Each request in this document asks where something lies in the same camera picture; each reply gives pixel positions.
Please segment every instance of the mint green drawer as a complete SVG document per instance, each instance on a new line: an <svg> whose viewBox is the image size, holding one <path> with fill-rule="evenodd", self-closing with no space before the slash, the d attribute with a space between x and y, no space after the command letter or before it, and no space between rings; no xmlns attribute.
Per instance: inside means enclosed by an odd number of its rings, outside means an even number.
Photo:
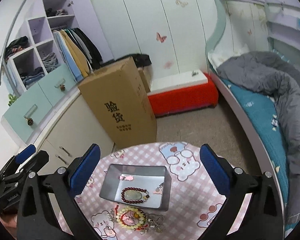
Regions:
<svg viewBox="0 0 300 240"><path fill-rule="evenodd" d="M42 92L39 84L36 83L24 92L3 116L21 140L26 142L51 108L52 105ZM27 124L26 118L33 119L32 126Z"/></svg>
<svg viewBox="0 0 300 240"><path fill-rule="evenodd" d="M38 83L53 106L76 84L74 76L66 64L62 64L51 71L44 78L40 79ZM64 85L66 90L61 91L60 85Z"/></svg>

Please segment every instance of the pink checkered tablecloth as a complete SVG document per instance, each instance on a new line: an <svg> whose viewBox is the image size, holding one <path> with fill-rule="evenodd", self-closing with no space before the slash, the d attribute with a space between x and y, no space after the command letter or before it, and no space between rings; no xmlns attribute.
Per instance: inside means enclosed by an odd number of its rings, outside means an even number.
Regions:
<svg viewBox="0 0 300 240"><path fill-rule="evenodd" d="M83 214L104 240L155 240L184 239L197 240L210 225L220 210L225 197L216 190L199 158L200 148L185 142L151 143L138 145L112 153L101 159L91 175L81 195L75 200ZM169 210L145 212L161 214L165 217L165 230L156 233L150 230L145 235L138 231L126 230L109 221L107 212L116 203L99 197L101 185L111 163L127 165L164 165L172 178ZM251 195L246 195L240 212L229 233L238 230L248 208ZM71 233L60 213L61 228Z"/></svg>

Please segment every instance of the light blue shirt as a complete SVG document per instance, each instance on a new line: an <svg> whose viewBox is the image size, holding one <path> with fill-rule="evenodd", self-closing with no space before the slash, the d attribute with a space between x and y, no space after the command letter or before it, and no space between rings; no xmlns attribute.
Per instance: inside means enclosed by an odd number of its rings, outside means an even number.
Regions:
<svg viewBox="0 0 300 240"><path fill-rule="evenodd" d="M72 72L72 74L75 77L77 82L81 81L83 79L83 76L82 76L77 64L75 63L71 53L69 52L69 49L66 47L63 37L57 31L53 32L53 36L61 50L62 56L66 62L66 65L68 66L69 70Z"/></svg>

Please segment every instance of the curved rail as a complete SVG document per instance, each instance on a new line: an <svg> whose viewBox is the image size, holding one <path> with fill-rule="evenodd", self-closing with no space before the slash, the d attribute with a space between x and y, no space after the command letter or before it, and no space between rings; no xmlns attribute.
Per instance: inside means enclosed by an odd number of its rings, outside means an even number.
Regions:
<svg viewBox="0 0 300 240"><path fill-rule="evenodd" d="M21 6L19 7L19 9L18 9L15 17L12 20L11 26L10 26L10 28L8 30L7 37L6 37L6 39L4 41L4 44L3 44L3 49L2 49L2 53L1 53L1 57L0 57L0 86L1 86L2 66L3 66L3 68L5 70L5 73L7 75L7 78L8 78L9 84L12 87L13 93L15 94L16 97L20 97L20 94L19 94L19 92L17 90L17 87L14 85L14 82L13 82L13 80L11 78L11 75L10 75L10 73L8 71L8 67L7 67L6 61L4 59L4 52L6 50L6 47L7 47L7 44L8 44L8 41L9 41L9 38L10 38L10 35L11 35L11 32L12 32L12 29L13 29L13 26L16 23L16 20L17 20L19 14L20 14L20 11L22 10L22 8L25 5L26 1L27 0L23 0L23 2L21 3Z"/></svg>

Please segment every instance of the floor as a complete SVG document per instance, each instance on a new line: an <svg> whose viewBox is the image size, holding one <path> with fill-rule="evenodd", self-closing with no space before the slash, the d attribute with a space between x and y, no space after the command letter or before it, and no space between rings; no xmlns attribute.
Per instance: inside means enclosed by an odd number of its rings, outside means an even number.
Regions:
<svg viewBox="0 0 300 240"><path fill-rule="evenodd" d="M215 107L157 118L157 141L185 141L200 147L208 143L213 151L252 175L261 171L238 119L227 101L219 96Z"/></svg>

